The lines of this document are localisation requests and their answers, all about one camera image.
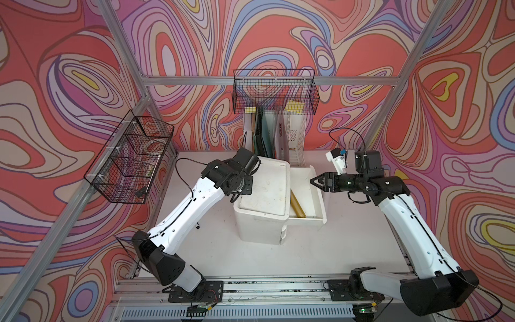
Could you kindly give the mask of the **yellow sticky note pad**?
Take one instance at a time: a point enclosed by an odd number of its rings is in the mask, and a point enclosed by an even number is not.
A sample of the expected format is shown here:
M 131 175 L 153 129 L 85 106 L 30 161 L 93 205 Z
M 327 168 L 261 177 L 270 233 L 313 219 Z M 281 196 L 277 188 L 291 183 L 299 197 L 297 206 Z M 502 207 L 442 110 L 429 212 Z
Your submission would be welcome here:
M 300 101 L 288 100 L 285 104 L 284 113 L 286 114 L 304 114 L 305 103 Z

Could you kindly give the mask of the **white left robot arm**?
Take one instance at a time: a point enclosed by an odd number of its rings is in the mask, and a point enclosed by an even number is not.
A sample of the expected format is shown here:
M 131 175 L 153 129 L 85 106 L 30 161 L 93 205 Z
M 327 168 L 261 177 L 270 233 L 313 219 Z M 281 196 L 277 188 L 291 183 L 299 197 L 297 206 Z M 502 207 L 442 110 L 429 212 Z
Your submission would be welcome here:
M 224 197 L 235 202 L 252 194 L 253 175 L 262 161 L 254 154 L 213 160 L 199 173 L 186 197 L 149 231 L 137 231 L 131 238 L 137 260 L 161 285 L 174 285 L 192 295 L 205 290 L 205 277 L 178 254 L 178 249 L 199 220 Z

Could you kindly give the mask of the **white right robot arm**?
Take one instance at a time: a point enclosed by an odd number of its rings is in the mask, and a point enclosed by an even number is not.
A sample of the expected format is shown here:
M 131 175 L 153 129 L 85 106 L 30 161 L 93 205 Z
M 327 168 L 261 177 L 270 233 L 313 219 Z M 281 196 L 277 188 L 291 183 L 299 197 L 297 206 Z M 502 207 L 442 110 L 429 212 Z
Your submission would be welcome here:
M 413 267 L 413 279 L 371 266 L 353 269 L 349 286 L 354 297 L 380 293 L 424 316 L 460 307 L 478 286 L 476 274 L 463 270 L 429 229 L 401 178 L 323 173 L 310 183 L 324 192 L 365 194 L 385 215 Z

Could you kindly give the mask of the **green folders in organizer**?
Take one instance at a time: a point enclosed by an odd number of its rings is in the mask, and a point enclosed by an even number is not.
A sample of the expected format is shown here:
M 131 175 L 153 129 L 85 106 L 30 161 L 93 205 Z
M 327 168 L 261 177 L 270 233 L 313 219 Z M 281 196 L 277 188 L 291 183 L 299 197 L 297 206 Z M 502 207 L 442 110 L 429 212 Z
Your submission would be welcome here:
M 265 158 L 275 158 L 273 137 L 263 109 L 257 110 L 252 138 L 254 153 L 256 155 Z

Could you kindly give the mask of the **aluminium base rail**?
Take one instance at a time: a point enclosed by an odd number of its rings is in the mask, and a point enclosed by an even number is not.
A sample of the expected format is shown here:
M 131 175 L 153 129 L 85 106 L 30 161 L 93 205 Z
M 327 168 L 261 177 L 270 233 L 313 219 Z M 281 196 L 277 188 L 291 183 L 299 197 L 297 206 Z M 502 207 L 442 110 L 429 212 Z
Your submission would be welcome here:
M 202 313 L 202 303 L 171 303 L 151 278 L 120 282 L 102 321 L 440 321 L 418 317 L 400 300 L 357 300 L 342 288 L 348 275 L 219 276 L 221 298 Z

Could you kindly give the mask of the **white plastic file organizer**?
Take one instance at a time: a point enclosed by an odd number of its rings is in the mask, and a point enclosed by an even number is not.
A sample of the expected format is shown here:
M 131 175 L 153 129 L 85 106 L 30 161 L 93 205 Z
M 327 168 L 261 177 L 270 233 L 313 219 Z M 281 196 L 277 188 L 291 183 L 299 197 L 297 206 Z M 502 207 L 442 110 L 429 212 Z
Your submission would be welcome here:
M 280 160 L 285 160 L 293 167 L 304 167 L 304 139 L 307 118 L 304 115 L 265 115 L 266 118 L 273 118 L 276 124 L 284 126 L 282 131 L 284 138 L 277 133 L 280 140 L 279 147 L 282 149 L 279 156 Z M 254 151 L 253 138 L 256 127 L 256 114 L 244 115 L 244 147 Z

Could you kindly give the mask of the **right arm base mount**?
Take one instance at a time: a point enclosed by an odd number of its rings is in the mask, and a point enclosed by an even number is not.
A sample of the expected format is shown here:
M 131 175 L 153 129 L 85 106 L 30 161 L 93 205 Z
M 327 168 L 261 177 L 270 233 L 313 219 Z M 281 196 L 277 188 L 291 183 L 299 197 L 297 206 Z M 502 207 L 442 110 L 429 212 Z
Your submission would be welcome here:
M 375 267 L 365 266 L 355 268 L 347 279 L 328 280 L 325 284 L 332 301 L 374 301 L 382 302 L 385 296 L 367 291 L 361 280 L 361 273 L 373 270 Z

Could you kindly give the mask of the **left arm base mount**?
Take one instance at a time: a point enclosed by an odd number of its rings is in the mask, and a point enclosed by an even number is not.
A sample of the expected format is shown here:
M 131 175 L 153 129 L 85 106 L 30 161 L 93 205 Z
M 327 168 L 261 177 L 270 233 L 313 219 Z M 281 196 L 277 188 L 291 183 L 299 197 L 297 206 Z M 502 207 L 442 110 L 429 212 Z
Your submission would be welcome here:
M 187 292 L 183 288 L 172 285 L 162 290 L 168 295 L 169 303 L 220 303 L 223 300 L 224 282 L 222 280 L 202 280 L 198 287 Z

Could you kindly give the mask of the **white pull-out drawer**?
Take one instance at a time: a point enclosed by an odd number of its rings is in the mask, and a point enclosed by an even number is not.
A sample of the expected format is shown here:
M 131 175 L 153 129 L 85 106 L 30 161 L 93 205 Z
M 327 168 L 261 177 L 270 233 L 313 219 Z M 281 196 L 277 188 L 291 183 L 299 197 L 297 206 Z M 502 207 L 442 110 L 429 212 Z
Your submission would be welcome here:
M 312 166 L 290 169 L 291 191 L 306 217 L 298 217 L 293 207 L 290 207 L 290 217 L 286 222 L 288 226 L 313 226 L 319 229 L 327 223 L 322 191 L 311 185 L 311 179 L 316 175 Z

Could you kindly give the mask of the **gold microphone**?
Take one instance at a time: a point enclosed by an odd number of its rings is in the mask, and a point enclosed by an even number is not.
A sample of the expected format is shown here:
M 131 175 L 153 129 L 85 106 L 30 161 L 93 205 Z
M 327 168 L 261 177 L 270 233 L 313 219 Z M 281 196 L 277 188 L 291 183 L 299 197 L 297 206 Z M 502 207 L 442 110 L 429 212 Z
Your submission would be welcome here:
M 290 206 L 293 208 L 298 218 L 305 219 L 307 217 L 293 190 L 290 191 Z

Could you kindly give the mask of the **small yellow sticky notes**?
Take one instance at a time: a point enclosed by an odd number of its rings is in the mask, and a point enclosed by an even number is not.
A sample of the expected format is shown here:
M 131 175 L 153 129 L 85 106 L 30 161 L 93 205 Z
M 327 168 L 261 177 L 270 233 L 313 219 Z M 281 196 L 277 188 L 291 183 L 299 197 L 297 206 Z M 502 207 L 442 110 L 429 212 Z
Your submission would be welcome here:
M 257 113 L 257 107 L 245 107 L 244 108 L 245 114 L 256 114 Z

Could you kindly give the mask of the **white drawer cabinet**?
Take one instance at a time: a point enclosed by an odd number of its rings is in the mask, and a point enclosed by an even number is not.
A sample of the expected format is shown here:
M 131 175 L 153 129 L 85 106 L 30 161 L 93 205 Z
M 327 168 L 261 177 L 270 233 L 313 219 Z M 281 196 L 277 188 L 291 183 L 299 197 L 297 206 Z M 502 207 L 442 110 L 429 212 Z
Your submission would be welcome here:
M 233 204 L 242 241 L 280 245 L 290 216 L 290 164 L 261 158 L 253 175 L 252 193 Z

